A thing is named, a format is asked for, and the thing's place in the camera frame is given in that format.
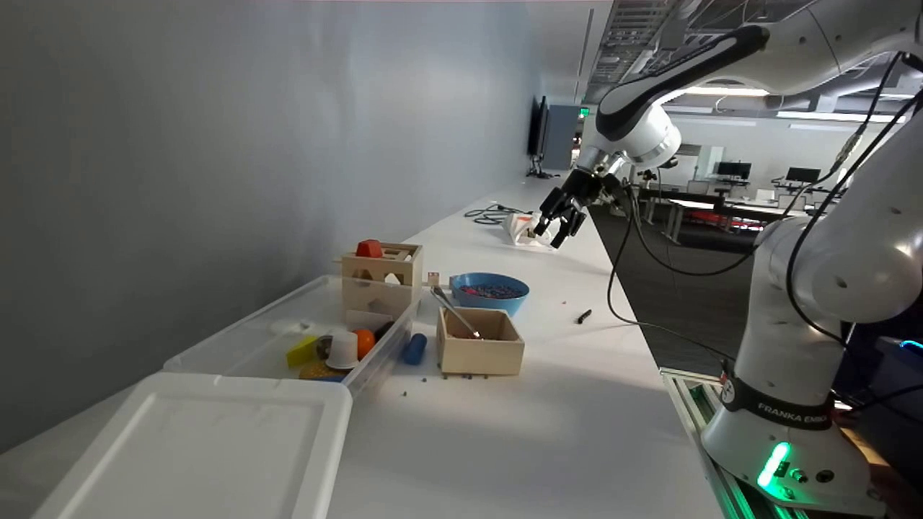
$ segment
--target small wooden box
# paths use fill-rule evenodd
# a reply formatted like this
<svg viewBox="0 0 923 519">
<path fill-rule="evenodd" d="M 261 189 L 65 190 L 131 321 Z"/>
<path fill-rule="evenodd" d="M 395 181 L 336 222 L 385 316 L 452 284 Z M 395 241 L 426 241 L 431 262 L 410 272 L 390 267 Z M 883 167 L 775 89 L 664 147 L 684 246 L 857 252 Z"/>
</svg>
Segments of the small wooden box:
<svg viewBox="0 0 923 519">
<path fill-rule="evenodd" d="M 518 375 L 525 344 L 504 313 L 462 308 L 470 331 L 450 316 L 437 313 L 437 369 L 444 375 Z"/>
<path fill-rule="evenodd" d="M 382 258 L 342 258 L 342 307 L 380 313 L 380 307 L 405 307 L 420 287 L 420 249 L 403 242 L 380 242 Z"/>
</svg>

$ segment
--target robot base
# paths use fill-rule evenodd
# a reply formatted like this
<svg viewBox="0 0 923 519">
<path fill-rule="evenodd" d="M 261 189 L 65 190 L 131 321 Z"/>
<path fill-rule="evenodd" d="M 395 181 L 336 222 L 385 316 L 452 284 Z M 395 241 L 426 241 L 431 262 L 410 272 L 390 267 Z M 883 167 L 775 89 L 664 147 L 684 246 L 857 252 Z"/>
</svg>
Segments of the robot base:
<svg viewBox="0 0 923 519">
<path fill-rule="evenodd" d="M 717 409 L 700 448 L 730 477 L 780 509 L 886 517 L 868 465 L 835 431 L 792 431 L 752 414 Z"/>
</svg>

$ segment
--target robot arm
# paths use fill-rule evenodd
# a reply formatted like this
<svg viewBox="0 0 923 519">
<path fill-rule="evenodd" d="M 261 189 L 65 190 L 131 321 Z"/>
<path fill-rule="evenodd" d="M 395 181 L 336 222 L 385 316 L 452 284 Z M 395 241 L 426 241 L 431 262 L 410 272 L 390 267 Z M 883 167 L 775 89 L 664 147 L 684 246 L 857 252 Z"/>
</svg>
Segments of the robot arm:
<svg viewBox="0 0 923 519">
<path fill-rule="evenodd" d="M 615 86 L 597 108 L 576 170 L 544 199 L 537 235 L 550 220 L 583 220 L 593 166 L 605 156 L 626 153 L 636 167 L 671 160 L 681 135 L 658 108 L 665 92 L 713 78 L 801 92 L 880 52 L 919 55 L 910 33 L 916 19 L 916 0 L 815 0 L 773 33 L 737 29 L 665 73 Z M 775 506 L 883 517 L 866 458 L 829 427 L 841 344 L 808 327 L 789 301 L 814 324 L 835 329 L 841 321 L 886 321 L 919 294 L 919 140 L 923 119 L 910 119 L 858 166 L 848 196 L 801 242 L 792 294 L 788 259 L 804 222 L 779 222 L 756 252 L 744 344 L 700 448 Z"/>
</svg>

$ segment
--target green light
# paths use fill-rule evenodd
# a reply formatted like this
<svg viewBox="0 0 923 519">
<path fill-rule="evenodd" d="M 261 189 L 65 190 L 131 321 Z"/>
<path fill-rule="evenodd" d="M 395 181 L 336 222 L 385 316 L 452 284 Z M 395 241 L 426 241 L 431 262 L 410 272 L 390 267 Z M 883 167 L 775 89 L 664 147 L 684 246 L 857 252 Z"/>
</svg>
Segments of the green light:
<svg viewBox="0 0 923 519">
<path fill-rule="evenodd" d="M 762 473 L 757 473 L 757 489 L 770 489 L 773 486 L 773 477 L 775 477 L 775 470 L 779 470 L 779 465 L 785 461 L 789 455 L 789 445 L 788 442 L 780 442 L 780 445 L 775 445 L 773 448 L 773 455 L 767 458 L 767 465 L 762 467 Z"/>
</svg>

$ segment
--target white table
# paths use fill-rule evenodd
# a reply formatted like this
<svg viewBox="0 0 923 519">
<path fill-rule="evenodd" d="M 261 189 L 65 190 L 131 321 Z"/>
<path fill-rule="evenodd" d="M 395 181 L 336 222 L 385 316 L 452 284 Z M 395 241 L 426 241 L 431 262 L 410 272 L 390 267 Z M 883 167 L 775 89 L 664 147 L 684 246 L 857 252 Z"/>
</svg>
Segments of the white table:
<svg viewBox="0 0 923 519">
<path fill-rule="evenodd" d="M 547 190 L 532 181 L 495 203 L 537 207 Z M 515 316 L 525 367 L 444 382 L 430 350 L 420 369 L 397 367 L 358 398 L 330 519 L 720 517 L 643 336 L 605 313 L 609 258 L 590 222 L 557 255 L 515 252 L 462 213 L 410 242 L 424 246 L 426 272 L 504 272 L 530 287 Z M 632 316 L 620 287 L 615 307 Z M 424 301 L 420 331 L 431 316 Z M 117 398 L 0 455 L 2 519 L 41 506 Z"/>
</svg>

